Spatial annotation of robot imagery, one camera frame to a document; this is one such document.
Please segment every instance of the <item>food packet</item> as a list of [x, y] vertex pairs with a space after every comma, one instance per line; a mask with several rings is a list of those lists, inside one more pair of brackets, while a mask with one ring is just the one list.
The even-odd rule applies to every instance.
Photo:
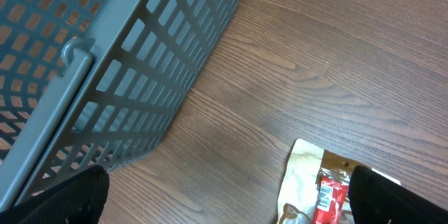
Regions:
[[364, 164], [297, 139], [281, 184], [277, 223], [354, 224], [347, 192], [357, 165]]

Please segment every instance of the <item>wooden floor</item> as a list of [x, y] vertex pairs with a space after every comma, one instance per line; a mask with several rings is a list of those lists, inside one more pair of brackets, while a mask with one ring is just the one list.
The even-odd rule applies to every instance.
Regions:
[[448, 0], [240, 0], [102, 223], [272, 223], [303, 138], [448, 208]]

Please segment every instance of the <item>white barcode label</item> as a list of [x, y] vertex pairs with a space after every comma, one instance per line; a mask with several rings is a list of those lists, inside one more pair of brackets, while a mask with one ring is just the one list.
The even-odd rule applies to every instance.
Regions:
[[321, 185], [319, 193], [319, 202], [317, 208], [328, 212], [330, 210], [331, 198], [333, 196], [333, 188], [328, 185]]

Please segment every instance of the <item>black object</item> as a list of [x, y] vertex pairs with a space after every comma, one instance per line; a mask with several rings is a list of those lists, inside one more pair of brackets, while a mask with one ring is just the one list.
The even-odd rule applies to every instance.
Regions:
[[0, 223], [98, 223], [109, 175], [96, 165], [0, 213]]
[[349, 199], [356, 224], [448, 223], [447, 211], [363, 166], [351, 175]]

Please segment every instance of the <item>plastic basket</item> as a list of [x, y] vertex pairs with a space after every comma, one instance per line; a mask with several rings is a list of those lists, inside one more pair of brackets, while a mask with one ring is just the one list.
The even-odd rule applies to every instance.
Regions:
[[153, 150], [237, 2], [0, 0], [0, 210]]

